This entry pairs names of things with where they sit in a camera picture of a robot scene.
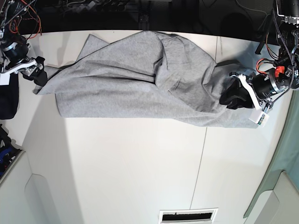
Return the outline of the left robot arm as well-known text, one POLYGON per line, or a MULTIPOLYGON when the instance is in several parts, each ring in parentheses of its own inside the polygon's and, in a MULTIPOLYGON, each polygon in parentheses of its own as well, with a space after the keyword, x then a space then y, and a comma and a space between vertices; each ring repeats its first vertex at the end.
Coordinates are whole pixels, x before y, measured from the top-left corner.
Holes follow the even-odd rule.
POLYGON ((260 110, 264 105, 266 111, 273 107, 272 96, 299 88, 299 2, 277 0, 271 15, 279 52, 274 53, 268 46, 269 31, 266 31, 255 53, 260 54, 265 46, 271 58, 259 59, 255 69, 238 68, 230 72, 235 80, 220 97, 220 104, 228 109, 260 110))

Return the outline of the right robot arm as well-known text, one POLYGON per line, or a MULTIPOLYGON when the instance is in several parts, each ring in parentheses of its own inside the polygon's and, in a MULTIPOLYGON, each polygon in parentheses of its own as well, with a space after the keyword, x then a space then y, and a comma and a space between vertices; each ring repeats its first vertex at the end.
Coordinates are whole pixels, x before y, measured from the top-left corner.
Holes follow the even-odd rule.
POLYGON ((45 86, 48 81, 44 71, 43 57, 30 58, 30 44, 27 38, 19 33, 22 16, 30 14, 38 25, 38 33, 42 32, 41 20, 31 6, 34 1, 2 0, 0 2, 0 84, 9 85, 10 76, 21 73, 26 80, 33 81, 38 86, 45 86))

